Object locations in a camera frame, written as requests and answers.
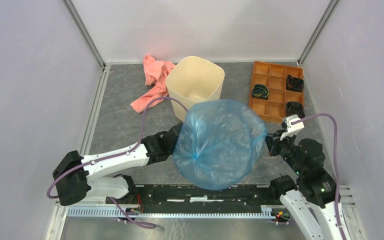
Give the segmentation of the blue plastic trash bag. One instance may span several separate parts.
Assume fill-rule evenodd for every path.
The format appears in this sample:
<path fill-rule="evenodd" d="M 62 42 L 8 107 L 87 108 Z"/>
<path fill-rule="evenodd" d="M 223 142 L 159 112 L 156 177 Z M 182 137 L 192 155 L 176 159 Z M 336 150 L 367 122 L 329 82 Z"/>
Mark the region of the blue plastic trash bag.
<path fill-rule="evenodd" d="M 197 187 L 223 190 L 253 171 L 267 134 L 265 122 L 241 102 L 201 102 L 186 113 L 172 159 Z"/>

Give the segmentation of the beige trash bin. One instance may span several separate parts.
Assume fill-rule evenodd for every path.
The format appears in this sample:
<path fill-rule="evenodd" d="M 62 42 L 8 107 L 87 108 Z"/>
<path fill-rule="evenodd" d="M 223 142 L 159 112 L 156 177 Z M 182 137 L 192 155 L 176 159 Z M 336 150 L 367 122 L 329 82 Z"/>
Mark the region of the beige trash bin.
<path fill-rule="evenodd" d="M 225 71 L 198 56 L 183 58 L 166 78 L 168 96 L 190 109 L 193 105 L 220 99 Z"/>

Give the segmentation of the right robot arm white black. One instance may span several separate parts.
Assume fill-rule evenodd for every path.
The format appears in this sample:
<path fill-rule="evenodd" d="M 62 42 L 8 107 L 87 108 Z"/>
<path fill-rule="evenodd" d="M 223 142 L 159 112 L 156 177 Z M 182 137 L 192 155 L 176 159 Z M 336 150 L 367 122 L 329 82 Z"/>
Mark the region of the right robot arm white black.
<path fill-rule="evenodd" d="M 283 204 L 307 240 L 349 240 L 351 235 L 342 213 L 339 188 L 324 169 L 321 143 L 295 136 L 281 138 L 282 130 L 265 138 L 269 156 L 280 156 L 297 175 L 270 181 L 269 199 Z"/>

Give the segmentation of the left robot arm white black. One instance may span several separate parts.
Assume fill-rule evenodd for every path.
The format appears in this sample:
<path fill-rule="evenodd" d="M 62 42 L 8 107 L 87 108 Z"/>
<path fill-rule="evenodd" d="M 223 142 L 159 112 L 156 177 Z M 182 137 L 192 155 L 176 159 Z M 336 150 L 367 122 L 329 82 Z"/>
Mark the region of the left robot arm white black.
<path fill-rule="evenodd" d="M 168 131 L 149 135 L 140 142 L 117 150 L 80 155 L 70 151 L 52 173 L 51 188 L 57 191 L 62 206 L 70 206 L 87 198 L 112 197 L 125 204 L 137 198 L 137 188 L 127 175 L 112 174 L 135 167 L 149 166 L 166 161 L 174 152 L 182 123 Z"/>

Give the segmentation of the black bag roll bottom right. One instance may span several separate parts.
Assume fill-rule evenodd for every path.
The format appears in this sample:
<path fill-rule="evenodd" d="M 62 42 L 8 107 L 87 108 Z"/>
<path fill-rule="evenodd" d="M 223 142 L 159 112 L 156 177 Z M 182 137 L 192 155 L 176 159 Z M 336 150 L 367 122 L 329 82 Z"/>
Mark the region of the black bag roll bottom right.
<path fill-rule="evenodd" d="M 285 104 L 285 116 L 297 115 L 300 119 L 306 117 L 304 106 L 297 101 L 289 101 Z"/>

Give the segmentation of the black bag roll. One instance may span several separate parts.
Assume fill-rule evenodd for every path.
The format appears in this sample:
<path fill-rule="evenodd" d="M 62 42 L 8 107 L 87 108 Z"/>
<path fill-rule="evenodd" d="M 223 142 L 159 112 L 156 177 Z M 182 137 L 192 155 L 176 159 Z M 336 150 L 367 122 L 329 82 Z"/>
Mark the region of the black bag roll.
<path fill-rule="evenodd" d="M 306 117 L 304 106 L 297 101 L 289 101 L 285 104 L 285 116 L 297 115 L 300 119 Z"/>
<path fill-rule="evenodd" d="M 270 90 L 264 84 L 255 84 L 251 90 L 251 97 L 261 100 L 268 100 Z"/>
<path fill-rule="evenodd" d="M 286 89 L 288 91 L 302 93 L 304 86 L 305 86 L 305 83 L 303 79 L 294 77 L 290 74 L 286 77 Z"/>

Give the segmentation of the black bag roll left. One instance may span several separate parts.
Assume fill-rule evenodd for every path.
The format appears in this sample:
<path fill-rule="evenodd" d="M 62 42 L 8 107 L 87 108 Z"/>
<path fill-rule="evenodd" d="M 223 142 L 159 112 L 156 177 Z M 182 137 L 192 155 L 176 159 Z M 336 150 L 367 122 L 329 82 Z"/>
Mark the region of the black bag roll left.
<path fill-rule="evenodd" d="M 251 97 L 261 100 L 268 100 L 270 90 L 264 84 L 255 84 L 251 90 Z"/>

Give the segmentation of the black bag roll top right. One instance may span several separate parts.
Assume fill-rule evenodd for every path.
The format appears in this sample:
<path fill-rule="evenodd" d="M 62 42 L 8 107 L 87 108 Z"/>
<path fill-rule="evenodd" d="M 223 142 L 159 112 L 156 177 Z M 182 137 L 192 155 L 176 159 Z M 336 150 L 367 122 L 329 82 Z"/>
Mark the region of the black bag roll top right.
<path fill-rule="evenodd" d="M 304 86 L 305 86 L 305 83 L 303 79 L 294 77 L 290 74 L 286 77 L 286 89 L 288 91 L 302 93 Z"/>

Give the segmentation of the pink cloth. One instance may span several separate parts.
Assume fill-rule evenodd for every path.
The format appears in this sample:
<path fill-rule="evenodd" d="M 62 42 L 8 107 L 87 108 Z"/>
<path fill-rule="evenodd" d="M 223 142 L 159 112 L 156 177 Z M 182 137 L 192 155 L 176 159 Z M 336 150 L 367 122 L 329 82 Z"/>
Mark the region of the pink cloth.
<path fill-rule="evenodd" d="M 150 55 L 146 55 L 142 63 L 145 85 L 152 88 L 130 104 L 137 113 L 142 113 L 152 100 L 169 95 L 166 79 L 176 66 L 171 61 L 156 60 Z"/>

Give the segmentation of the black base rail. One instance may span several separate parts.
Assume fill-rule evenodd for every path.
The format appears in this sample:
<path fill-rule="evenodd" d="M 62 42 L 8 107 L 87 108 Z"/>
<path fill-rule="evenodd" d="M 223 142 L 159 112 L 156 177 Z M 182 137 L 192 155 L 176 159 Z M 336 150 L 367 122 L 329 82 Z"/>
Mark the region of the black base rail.
<path fill-rule="evenodd" d="M 267 185 L 239 184 L 207 190 L 190 184 L 145 184 L 117 199 L 143 214 L 257 214 L 261 207 L 280 206 Z"/>

